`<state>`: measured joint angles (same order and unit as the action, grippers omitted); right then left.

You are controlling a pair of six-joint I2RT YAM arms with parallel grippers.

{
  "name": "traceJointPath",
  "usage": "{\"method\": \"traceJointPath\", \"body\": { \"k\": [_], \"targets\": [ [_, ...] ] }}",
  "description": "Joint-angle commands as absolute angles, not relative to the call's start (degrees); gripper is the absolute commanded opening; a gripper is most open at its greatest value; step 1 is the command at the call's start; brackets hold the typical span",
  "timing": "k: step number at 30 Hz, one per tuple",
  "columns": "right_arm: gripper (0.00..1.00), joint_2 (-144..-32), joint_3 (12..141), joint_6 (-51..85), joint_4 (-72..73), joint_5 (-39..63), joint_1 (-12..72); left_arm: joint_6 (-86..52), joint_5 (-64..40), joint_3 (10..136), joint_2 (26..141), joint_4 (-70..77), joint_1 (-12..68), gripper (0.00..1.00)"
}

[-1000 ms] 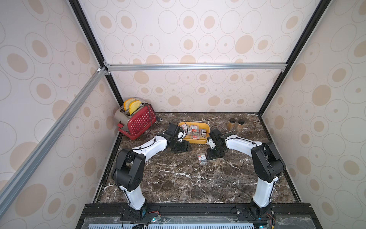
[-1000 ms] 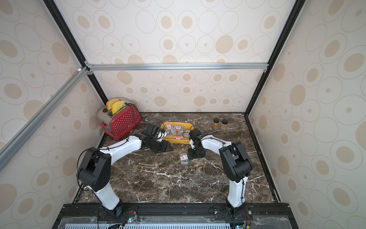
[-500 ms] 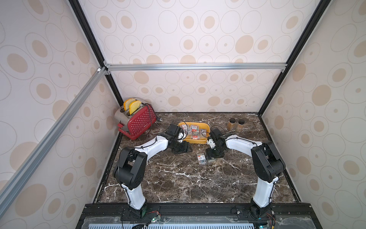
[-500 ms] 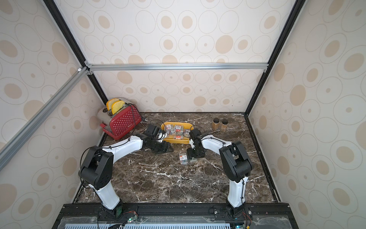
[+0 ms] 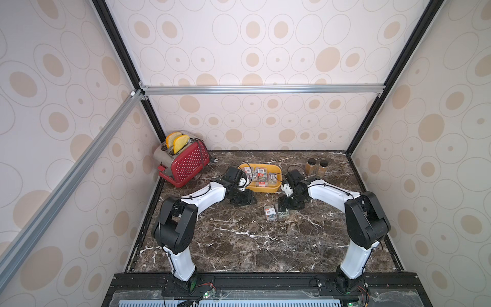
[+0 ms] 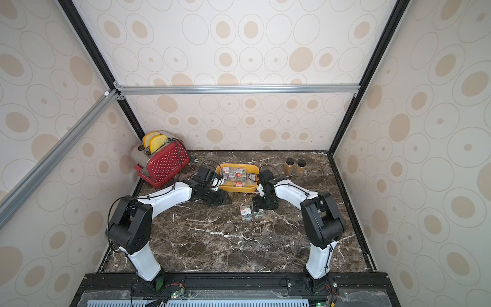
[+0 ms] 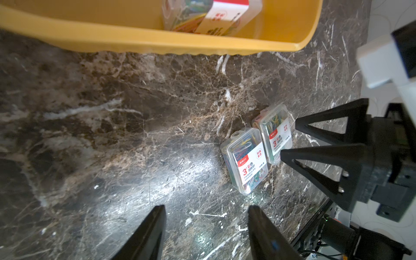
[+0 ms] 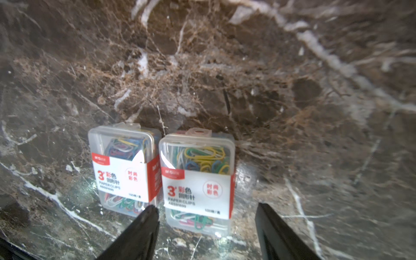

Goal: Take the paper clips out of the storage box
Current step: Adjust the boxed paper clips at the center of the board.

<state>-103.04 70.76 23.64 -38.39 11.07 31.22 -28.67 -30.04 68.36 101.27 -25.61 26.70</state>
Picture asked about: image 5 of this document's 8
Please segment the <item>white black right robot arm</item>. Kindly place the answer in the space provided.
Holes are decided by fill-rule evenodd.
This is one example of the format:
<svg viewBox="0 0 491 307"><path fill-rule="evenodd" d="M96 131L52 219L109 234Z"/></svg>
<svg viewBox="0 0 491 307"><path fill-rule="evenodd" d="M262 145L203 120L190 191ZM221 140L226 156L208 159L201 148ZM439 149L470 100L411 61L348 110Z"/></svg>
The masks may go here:
<svg viewBox="0 0 491 307"><path fill-rule="evenodd" d="M370 191L357 193L314 178L283 183L281 190L285 193L279 198L282 211L300 210L306 202L318 200L344 213L350 243L337 268L336 279L345 285L357 284L373 250L391 230L377 196Z"/></svg>

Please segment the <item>clear paper clip box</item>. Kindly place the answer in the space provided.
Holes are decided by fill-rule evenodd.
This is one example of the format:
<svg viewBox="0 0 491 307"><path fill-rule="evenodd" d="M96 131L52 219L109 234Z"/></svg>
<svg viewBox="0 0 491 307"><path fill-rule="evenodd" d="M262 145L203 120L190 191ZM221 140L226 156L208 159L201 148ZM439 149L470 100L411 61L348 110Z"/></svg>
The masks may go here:
<svg viewBox="0 0 491 307"><path fill-rule="evenodd" d="M280 211L279 209L277 210L277 218L280 220L289 217L289 215L290 211L288 209L285 209L283 211Z"/></svg>
<svg viewBox="0 0 491 307"><path fill-rule="evenodd" d="M274 205L266 205L264 207L265 217L267 221L277 220L277 212Z"/></svg>

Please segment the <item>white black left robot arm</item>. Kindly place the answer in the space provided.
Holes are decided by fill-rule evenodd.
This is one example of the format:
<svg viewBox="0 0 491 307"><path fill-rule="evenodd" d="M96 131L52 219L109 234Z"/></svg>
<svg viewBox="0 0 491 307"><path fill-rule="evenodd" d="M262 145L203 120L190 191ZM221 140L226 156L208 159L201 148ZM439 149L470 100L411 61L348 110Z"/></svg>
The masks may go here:
<svg viewBox="0 0 491 307"><path fill-rule="evenodd" d="M194 237L198 216L212 205L228 200L232 205L254 205L257 199L252 190L217 180L186 196L166 198L161 205L153 237L166 254L171 273L185 288L196 284L190 245Z"/></svg>

